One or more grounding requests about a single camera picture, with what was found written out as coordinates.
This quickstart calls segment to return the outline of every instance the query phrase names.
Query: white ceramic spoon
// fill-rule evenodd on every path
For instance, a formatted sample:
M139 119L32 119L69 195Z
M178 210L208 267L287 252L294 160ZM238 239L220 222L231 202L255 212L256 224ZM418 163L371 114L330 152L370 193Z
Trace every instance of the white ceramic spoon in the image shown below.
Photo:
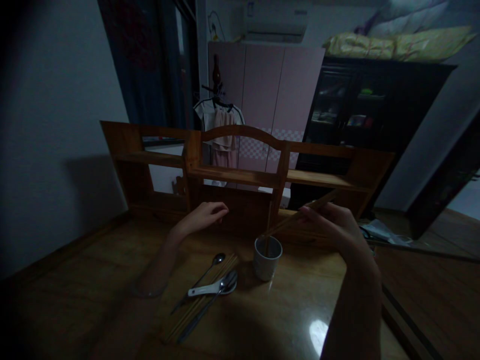
M222 280L223 278L221 278L217 282L214 282L211 285L191 288L190 290L188 290L188 297L191 298L191 297L205 295L205 294L216 294L220 290L220 283L222 282ZM235 281L235 283L233 283L232 286L226 288L220 294L221 295L230 294L235 290L236 287L237 287L237 282Z

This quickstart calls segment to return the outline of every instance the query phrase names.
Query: spoon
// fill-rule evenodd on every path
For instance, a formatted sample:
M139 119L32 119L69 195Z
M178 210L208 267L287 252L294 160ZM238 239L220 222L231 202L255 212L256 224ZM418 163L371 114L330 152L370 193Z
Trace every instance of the spoon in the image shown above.
M220 293L225 288L228 288L233 283L235 283L238 277L239 275L237 273L237 270L232 270L221 280L218 292L215 294L214 297L211 298L208 304L205 305L205 307L198 313L198 315L193 318L193 320L187 325L185 330L183 330L183 332L181 333L181 335L178 337L176 341L178 344L181 344L184 342L184 340L190 335L193 329L195 329L197 324L200 322L200 319L202 318L202 316L207 313L209 307L214 303L215 299L220 295Z
M220 280L218 280L217 282L214 282L211 285L193 287L190 290L188 290L188 297L192 298L200 295L216 294L217 291L220 289L220 284L222 283L223 280L224 279L221 278ZM223 291L221 292L221 295L227 295L232 293L236 287L237 287L237 283L234 282L232 286L227 286L226 288L224 288Z
M198 279L198 281L193 284L192 288L195 288L203 279L205 276L207 276L207 274L210 272L210 270L212 270L212 268L215 266L215 265L218 265L220 264L223 260L225 260L225 254L223 252L221 253L218 253L217 255L215 255L215 257L213 258L213 260L211 261L211 265L210 267L207 269L207 271L205 271L205 273L201 276L201 278ZM171 311L170 315L172 315L174 312L176 312L184 303L185 303L185 300L189 297L188 293L186 293L182 299L176 303L175 307L173 308L173 310Z

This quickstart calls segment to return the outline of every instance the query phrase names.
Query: pink garment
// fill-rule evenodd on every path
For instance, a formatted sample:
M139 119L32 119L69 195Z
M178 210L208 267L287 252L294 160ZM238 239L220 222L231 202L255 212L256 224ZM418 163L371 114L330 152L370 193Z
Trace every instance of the pink garment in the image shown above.
M236 122L233 113L219 109L215 111L215 128L235 124ZM214 150L230 152L237 149L237 141L235 139L235 136L217 137L212 141L212 148Z
M216 110L215 127L235 125L235 117L231 112ZM224 168L237 168L238 152L235 136L224 136L213 139L211 147L211 164Z
M212 149L211 164L213 166L220 166L224 168L237 168L238 155L237 151L220 151Z

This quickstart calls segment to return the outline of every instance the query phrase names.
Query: dark wooden cabinet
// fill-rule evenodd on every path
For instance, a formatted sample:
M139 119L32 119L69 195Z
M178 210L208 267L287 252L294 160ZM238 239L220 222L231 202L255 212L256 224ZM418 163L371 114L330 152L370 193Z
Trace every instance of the dark wooden cabinet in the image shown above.
M453 65L325 57L303 141L396 153L380 191L427 114ZM301 154L297 170L344 175L345 159ZM292 184L290 208L328 189Z

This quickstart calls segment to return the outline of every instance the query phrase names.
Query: pink wardrobe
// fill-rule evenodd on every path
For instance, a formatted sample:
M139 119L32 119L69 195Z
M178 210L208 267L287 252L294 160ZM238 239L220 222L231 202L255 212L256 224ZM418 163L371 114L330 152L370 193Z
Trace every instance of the pink wardrobe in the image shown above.
M245 124L280 140L301 142L325 49L210 42L210 86L213 86L211 70L215 54L219 57L225 100L241 109ZM279 151L268 145L242 137L238 168L275 173L279 156ZM298 156L290 154L291 169L295 168ZM256 189L242 184L237 187Z

